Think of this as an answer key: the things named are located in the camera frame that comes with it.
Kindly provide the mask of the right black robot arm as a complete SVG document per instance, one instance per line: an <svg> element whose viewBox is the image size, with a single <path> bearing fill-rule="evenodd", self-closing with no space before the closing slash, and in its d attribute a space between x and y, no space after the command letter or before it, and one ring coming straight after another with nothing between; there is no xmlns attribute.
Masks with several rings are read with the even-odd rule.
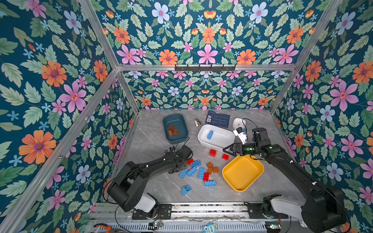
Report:
<svg viewBox="0 0 373 233"><path fill-rule="evenodd" d="M281 171L305 198L304 202L299 202L280 195L267 196L261 206L264 216L285 214L297 218L314 233L330 231L348 221L340 189L327 186L311 176L292 160L284 148L271 143L265 128L253 129L252 136L252 143L233 143L223 148L223 152L236 158L254 155L256 161L265 160Z"/></svg>

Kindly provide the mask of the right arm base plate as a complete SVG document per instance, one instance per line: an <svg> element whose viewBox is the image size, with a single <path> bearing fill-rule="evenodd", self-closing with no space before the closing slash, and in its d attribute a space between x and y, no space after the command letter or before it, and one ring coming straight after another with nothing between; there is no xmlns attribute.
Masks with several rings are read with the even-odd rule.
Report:
<svg viewBox="0 0 373 233"><path fill-rule="evenodd" d="M244 205L248 209L250 219L289 219L288 215L274 212L265 203L244 202Z"/></svg>

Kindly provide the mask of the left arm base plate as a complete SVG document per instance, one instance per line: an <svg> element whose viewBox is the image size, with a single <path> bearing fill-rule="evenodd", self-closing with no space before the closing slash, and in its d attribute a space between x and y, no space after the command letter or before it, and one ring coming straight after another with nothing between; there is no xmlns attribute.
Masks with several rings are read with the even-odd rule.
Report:
<svg viewBox="0 0 373 233"><path fill-rule="evenodd" d="M172 204L157 203L153 209L146 213L139 209L134 209L132 220L156 220L156 219L171 219Z"/></svg>

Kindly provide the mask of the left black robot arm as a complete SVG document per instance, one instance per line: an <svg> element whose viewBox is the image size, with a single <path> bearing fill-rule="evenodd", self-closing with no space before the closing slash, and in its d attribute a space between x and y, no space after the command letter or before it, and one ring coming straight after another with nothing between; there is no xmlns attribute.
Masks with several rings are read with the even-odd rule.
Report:
<svg viewBox="0 0 373 233"><path fill-rule="evenodd" d="M155 203L149 203L143 197L147 183L160 174L180 172L192 155L192 150L183 145L181 149L167 150L162 157L147 163L130 161L112 179L106 193L125 212L139 209L148 213Z"/></svg>

